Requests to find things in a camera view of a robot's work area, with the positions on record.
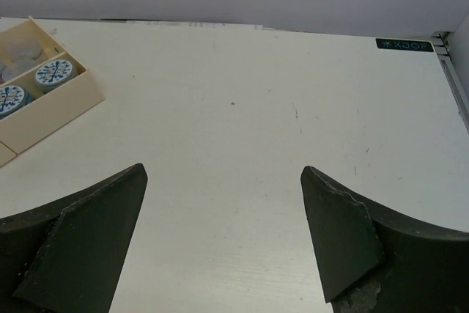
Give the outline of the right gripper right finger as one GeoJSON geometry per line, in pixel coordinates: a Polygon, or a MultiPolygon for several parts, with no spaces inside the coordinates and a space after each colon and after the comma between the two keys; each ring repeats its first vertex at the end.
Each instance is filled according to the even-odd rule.
{"type": "Polygon", "coordinates": [[[307,166],[303,203],[335,312],[466,312],[468,234],[411,218],[307,166]]]}

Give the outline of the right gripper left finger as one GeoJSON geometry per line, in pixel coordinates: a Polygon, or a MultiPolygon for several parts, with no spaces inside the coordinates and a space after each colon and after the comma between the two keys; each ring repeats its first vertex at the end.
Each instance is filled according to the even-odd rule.
{"type": "Polygon", "coordinates": [[[2,312],[109,312],[147,187],[137,163],[1,219],[2,312]]]}

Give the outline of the blue patterned jar front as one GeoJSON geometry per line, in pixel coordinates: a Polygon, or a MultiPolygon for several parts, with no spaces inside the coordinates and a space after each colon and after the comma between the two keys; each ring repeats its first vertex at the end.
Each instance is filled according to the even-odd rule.
{"type": "Polygon", "coordinates": [[[1,88],[0,119],[4,119],[34,101],[27,89],[18,85],[7,85],[1,88]]]}

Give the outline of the blue patterned jar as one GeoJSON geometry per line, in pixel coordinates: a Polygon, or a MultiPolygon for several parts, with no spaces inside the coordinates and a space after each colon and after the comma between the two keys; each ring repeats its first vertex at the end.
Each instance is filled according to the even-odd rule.
{"type": "Polygon", "coordinates": [[[43,93],[48,93],[78,75],[76,66],[67,59],[56,59],[41,65],[34,74],[34,82],[43,93]]]}
{"type": "Polygon", "coordinates": [[[34,101],[27,89],[18,85],[7,85],[1,88],[0,119],[4,119],[34,101]]]}

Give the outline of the blue patterned jar back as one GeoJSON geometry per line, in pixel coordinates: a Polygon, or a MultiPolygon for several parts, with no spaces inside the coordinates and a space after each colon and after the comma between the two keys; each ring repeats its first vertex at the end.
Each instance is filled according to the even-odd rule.
{"type": "Polygon", "coordinates": [[[41,65],[34,74],[34,82],[43,93],[48,93],[78,75],[76,66],[67,59],[56,59],[41,65]]]}

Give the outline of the clear paperclip jar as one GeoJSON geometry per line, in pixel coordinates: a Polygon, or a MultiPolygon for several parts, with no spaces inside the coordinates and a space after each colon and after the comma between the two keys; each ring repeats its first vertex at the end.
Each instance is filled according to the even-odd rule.
{"type": "Polygon", "coordinates": [[[32,59],[19,59],[9,65],[7,65],[1,72],[1,79],[3,81],[11,81],[17,76],[22,75],[26,71],[34,68],[36,62],[32,59]]]}
{"type": "Polygon", "coordinates": [[[20,59],[40,60],[44,54],[39,40],[33,37],[21,37],[7,40],[4,48],[12,61],[20,59]]]}

